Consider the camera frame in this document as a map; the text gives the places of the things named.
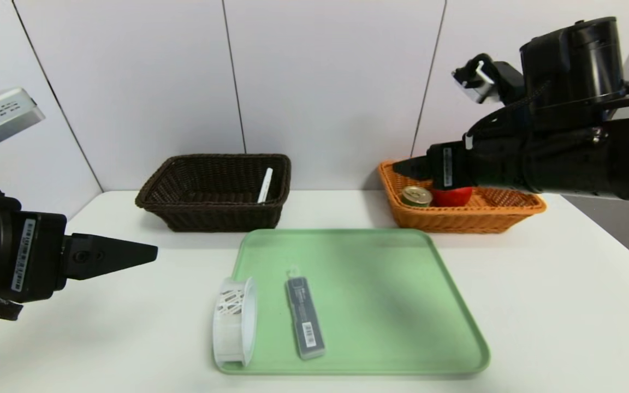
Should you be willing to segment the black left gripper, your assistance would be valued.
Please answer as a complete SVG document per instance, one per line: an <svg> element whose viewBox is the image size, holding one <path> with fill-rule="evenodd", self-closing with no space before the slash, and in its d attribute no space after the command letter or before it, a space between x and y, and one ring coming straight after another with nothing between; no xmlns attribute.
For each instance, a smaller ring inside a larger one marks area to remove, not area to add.
<svg viewBox="0 0 629 393"><path fill-rule="evenodd" d="M63 288L61 261L63 278L82 281L157 259L157 246L98 235L74 233L63 243L66 225L65 216L24 211L0 190L0 298L49 299Z"/></svg>

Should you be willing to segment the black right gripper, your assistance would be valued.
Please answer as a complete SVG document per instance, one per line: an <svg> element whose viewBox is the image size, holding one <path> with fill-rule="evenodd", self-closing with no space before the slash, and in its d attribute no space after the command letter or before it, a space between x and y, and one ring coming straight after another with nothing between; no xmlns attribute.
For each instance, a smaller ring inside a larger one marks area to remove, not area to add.
<svg viewBox="0 0 629 393"><path fill-rule="evenodd" d="M393 172L415 181L429 181L442 190L464 187L499 188L504 136L467 136L434 144L427 155L400 160Z"/></svg>

